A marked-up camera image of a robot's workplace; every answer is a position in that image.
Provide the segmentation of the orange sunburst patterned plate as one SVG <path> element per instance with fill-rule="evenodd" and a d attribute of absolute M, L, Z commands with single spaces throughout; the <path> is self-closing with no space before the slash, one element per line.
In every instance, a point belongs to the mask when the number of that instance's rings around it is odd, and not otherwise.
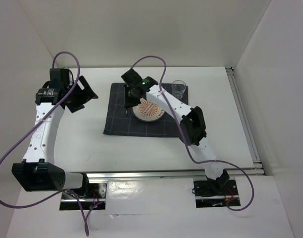
<path fill-rule="evenodd" d="M 144 122 L 153 122 L 161 119 L 165 111 L 156 103 L 149 100 L 140 99 L 140 104 L 132 107 L 133 115 Z"/>

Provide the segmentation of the clear drinking glass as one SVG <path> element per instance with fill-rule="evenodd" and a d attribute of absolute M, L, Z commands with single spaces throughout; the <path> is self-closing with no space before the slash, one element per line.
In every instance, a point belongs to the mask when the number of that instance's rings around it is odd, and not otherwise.
<path fill-rule="evenodd" d="M 187 86 L 182 80 L 172 82 L 172 95 L 177 99 L 182 99 Z"/>

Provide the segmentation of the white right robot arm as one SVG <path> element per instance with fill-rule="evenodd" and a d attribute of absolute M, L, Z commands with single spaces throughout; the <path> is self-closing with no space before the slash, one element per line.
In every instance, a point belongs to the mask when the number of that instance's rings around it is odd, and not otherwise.
<path fill-rule="evenodd" d="M 210 191 L 213 194 L 221 194 L 226 189 L 230 176 L 217 161 L 217 156 L 208 144 L 202 109 L 183 103 L 166 91 L 161 82 L 149 76 L 143 79 L 132 68 L 125 72 L 121 79 L 125 83 L 124 107 L 128 109 L 137 106 L 141 99 L 159 105 L 176 121 L 179 138 L 190 159 L 204 168 Z"/>

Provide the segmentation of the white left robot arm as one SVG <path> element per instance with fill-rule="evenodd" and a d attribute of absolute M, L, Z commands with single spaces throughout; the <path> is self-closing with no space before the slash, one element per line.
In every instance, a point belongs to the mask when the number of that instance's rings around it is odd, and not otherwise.
<path fill-rule="evenodd" d="M 98 96 L 84 76 L 74 82 L 72 72 L 64 68 L 50 69 L 47 81 L 35 96 L 37 128 L 22 162 L 14 163 L 12 174 L 25 191 L 60 191 L 72 189 L 80 198 L 90 193 L 90 184 L 84 173 L 66 172 L 55 165 L 54 150 L 57 131 L 65 109 L 71 113 Z"/>

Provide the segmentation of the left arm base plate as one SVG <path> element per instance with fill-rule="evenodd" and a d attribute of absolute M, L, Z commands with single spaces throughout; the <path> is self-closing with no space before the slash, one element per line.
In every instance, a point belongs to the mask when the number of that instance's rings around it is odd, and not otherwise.
<path fill-rule="evenodd" d="M 106 209 L 106 195 L 107 183 L 87 183 L 82 190 L 73 190 L 85 211 L 89 210 L 105 210 Z M 76 211 L 79 210 L 78 202 L 70 191 L 63 192 L 61 195 L 60 208 L 61 211 Z"/>

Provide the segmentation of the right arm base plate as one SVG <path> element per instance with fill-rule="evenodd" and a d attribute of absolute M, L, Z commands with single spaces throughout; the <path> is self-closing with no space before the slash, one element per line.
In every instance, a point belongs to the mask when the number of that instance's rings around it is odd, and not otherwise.
<path fill-rule="evenodd" d="M 196 208 L 230 207 L 241 205 L 237 184 L 234 179 L 229 180 L 221 189 L 214 191 L 207 180 L 195 180 L 191 192 L 195 196 Z"/>

